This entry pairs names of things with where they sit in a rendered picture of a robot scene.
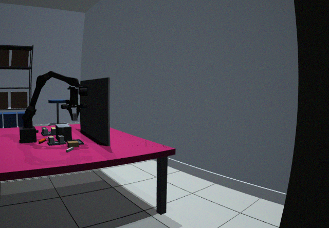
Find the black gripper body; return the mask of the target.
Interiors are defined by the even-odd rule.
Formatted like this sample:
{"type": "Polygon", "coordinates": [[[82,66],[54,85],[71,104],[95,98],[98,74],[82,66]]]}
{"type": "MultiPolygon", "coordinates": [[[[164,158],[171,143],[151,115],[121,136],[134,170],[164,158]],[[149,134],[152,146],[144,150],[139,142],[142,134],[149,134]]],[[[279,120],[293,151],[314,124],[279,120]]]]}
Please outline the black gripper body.
{"type": "Polygon", "coordinates": [[[62,109],[71,109],[71,108],[87,108],[87,104],[78,104],[78,96],[70,96],[70,105],[62,104],[62,109]],[[72,106],[73,105],[73,106],[72,106]]]}

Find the dark grey flat panel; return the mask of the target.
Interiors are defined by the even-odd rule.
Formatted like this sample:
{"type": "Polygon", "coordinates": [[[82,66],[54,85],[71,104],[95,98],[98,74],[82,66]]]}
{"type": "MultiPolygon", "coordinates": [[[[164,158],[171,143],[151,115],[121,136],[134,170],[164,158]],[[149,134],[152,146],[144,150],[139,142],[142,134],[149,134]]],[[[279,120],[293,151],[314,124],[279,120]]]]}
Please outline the dark grey flat panel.
{"type": "Polygon", "coordinates": [[[80,96],[80,104],[87,108],[80,111],[81,130],[111,146],[109,120],[109,89],[110,78],[84,80],[80,86],[88,86],[88,96],[80,96]]]}

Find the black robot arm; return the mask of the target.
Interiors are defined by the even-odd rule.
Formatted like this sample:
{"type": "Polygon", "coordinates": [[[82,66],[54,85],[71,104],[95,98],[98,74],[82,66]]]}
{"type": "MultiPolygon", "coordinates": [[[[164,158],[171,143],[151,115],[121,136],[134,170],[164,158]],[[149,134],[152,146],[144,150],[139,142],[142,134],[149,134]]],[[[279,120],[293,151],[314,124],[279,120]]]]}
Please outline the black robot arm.
{"type": "Polygon", "coordinates": [[[71,86],[68,87],[68,90],[70,90],[70,96],[78,96],[78,93],[80,96],[88,96],[88,86],[81,87],[77,78],[66,77],[53,71],[49,71],[46,74],[39,75],[36,80],[36,88],[32,95],[30,104],[26,109],[25,114],[22,116],[24,128],[32,128],[32,117],[35,115],[36,112],[35,105],[38,100],[40,91],[47,82],[47,80],[49,80],[51,77],[62,80],[71,86],[75,86],[77,89],[71,86]]]}

